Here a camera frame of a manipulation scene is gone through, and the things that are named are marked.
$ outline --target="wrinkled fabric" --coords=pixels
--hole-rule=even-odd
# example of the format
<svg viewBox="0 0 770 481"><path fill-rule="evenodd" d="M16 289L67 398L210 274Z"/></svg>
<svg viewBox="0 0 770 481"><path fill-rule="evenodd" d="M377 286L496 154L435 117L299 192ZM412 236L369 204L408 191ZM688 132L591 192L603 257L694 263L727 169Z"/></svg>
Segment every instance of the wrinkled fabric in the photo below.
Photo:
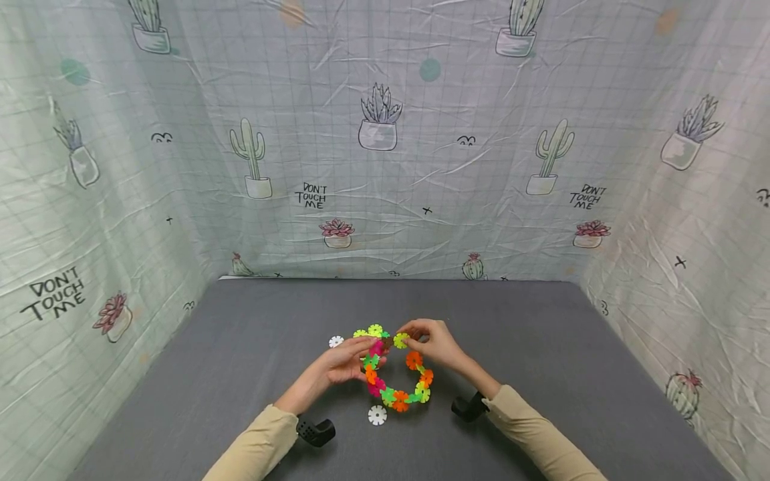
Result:
<svg viewBox="0 0 770 481"><path fill-rule="evenodd" d="M0 5L0 481L66 478L222 274L579 283L770 471L765 0L153 3Z"/></svg>

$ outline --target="potted plant illustration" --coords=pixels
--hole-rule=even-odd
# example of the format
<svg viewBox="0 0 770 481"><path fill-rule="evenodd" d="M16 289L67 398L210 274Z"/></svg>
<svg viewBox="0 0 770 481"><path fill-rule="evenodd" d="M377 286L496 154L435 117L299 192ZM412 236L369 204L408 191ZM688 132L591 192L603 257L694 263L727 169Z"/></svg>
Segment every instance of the potted plant illustration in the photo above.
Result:
<svg viewBox="0 0 770 481"><path fill-rule="evenodd" d="M494 51L506 57L526 57L532 51L534 24L543 11L544 0L511 0L508 27L501 28Z"/></svg>
<svg viewBox="0 0 770 481"><path fill-rule="evenodd" d="M169 33L160 25L158 0L129 0L129 5L139 22L132 25L139 48L150 53L170 53Z"/></svg>
<svg viewBox="0 0 770 481"><path fill-rule="evenodd" d="M692 417L698 410L698 401L701 394L698 388L703 386L701 378L697 377L691 369L689 374L675 373L666 383L666 397L674 405L679 414L685 418L687 424L692 426Z"/></svg>
<svg viewBox="0 0 770 481"><path fill-rule="evenodd" d="M572 245L584 249L594 249L601 244L601 238L606 235L610 235L610 228L604 225L601 220L578 224Z"/></svg>
<svg viewBox="0 0 770 481"><path fill-rule="evenodd" d="M233 252L233 275L243 277L254 276L254 271L249 269L249 266L240 259L240 254L238 252Z"/></svg>
<svg viewBox="0 0 770 481"><path fill-rule="evenodd" d="M487 278L484 275L484 263L479 259L479 255L476 252L469 254L468 260L463 264L463 276L469 281Z"/></svg>
<svg viewBox="0 0 770 481"><path fill-rule="evenodd" d="M243 144L238 142L236 131L230 129L230 143L236 154L249 161L251 176L246 175L246 194L252 199L267 199L273 196L273 187L270 185L270 177L259 175L258 161L265 156L265 139L261 132L256 133L256 144L251 131L249 119L241 119L241 136Z"/></svg>
<svg viewBox="0 0 770 481"><path fill-rule="evenodd" d="M398 143L396 120L402 105L390 97L390 87L374 84L372 95L361 99L363 120L358 129L358 143L369 150L393 150Z"/></svg>
<svg viewBox="0 0 770 481"><path fill-rule="evenodd" d="M575 139L574 132L567 134L567 119L562 119L556 126L556 130L551 136L551 142L546 148L545 139L547 136L548 130L544 130L537 140L535 154L543 159L543 166L540 168L540 173L531 176L527 182L527 194L529 195L546 195L553 192L558 177L556 174L551 174L554 162L567 154Z"/></svg>
<svg viewBox="0 0 770 481"><path fill-rule="evenodd" d="M101 329L102 336L107 335L107 340L112 343L120 340L134 319L133 312L126 305L126 299L126 294L120 292L109 298L99 311L99 321L93 325L93 329Z"/></svg>
<svg viewBox="0 0 770 481"><path fill-rule="evenodd" d="M706 95L696 109L685 110L676 132L671 134L661 150L664 163L677 170L685 170L692 165L703 142L725 126L724 122L711 122L718 103L714 97Z"/></svg>
<svg viewBox="0 0 770 481"><path fill-rule="evenodd" d="M326 221L326 224L319 225L323 230L323 241L332 249L345 249L350 247L352 240L350 234L356 230L351 224L342 222L339 219Z"/></svg>
<svg viewBox="0 0 770 481"><path fill-rule="evenodd" d="M72 167L72 173L75 174L78 184L85 189L99 180L99 166L96 165L91 152L83 145L78 123L74 120L67 121L57 102L54 102L53 110L57 124L53 129L69 149L69 165Z"/></svg>

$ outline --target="pink flower illustration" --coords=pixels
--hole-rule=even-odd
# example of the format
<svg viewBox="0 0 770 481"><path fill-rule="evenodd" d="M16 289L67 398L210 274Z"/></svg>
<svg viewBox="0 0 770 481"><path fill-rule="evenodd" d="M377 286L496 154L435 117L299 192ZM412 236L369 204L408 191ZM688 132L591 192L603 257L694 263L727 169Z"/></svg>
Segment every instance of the pink flower illustration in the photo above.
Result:
<svg viewBox="0 0 770 481"><path fill-rule="evenodd" d="M585 224L577 225L575 235L588 235L590 237L604 237L610 235L610 228L604 225L601 220L593 220Z"/></svg>
<svg viewBox="0 0 770 481"><path fill-rule="evenodd" d="M319 227L323 229L324 237L331 237L332 235L347 237L356 231L351 224L342 222L339 219L326 221L326 224L319 225Z"/></svg>
<svg viewBox="0 0 770 481"><path fill-rule="evenodd" d="M104 336L115 325L115 321L120 317L123 312L123 308L126 307L126 294L122 294L120 291L107 300L101 311L99 311L99 321L93 325L93 329L102 328L102 335Z"/></svg>

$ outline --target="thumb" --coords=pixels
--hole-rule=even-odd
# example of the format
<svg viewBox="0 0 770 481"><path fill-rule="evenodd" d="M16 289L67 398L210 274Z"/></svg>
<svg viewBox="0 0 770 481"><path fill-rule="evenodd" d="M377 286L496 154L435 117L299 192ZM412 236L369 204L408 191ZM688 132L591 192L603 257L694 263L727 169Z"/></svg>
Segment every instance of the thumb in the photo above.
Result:
<svg viewBox="0 0 770 481"><path fill-rule="evenodd" d="M420 354L422 354L425 349L425 344L423 344L420 341L415 341L414 339L411 339L411 338L404 339L403 343L406 344L407 347L409 347L409 349L412 349L413 351L417 351Z"/></svg>

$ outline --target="teal dot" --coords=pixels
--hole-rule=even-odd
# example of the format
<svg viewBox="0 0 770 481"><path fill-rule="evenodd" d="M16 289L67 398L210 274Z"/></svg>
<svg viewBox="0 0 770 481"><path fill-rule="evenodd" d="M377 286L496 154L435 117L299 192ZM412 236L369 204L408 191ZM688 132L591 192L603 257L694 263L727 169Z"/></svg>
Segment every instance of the teal dot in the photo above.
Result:
<svg viewBox="0 0 770 481"><path fill-rule="evenodd" d="M432 82L441 75L441 64L435 58L426 58L420 65L420 77L425 82Z"/></svg>
<svg viewBox="0 0 770 481"><path fill-rule="evenodd" d="M62 75L64 79L73 85L85 85L91 81L91 72L73 58L65 58L61 64Z"/></svg>

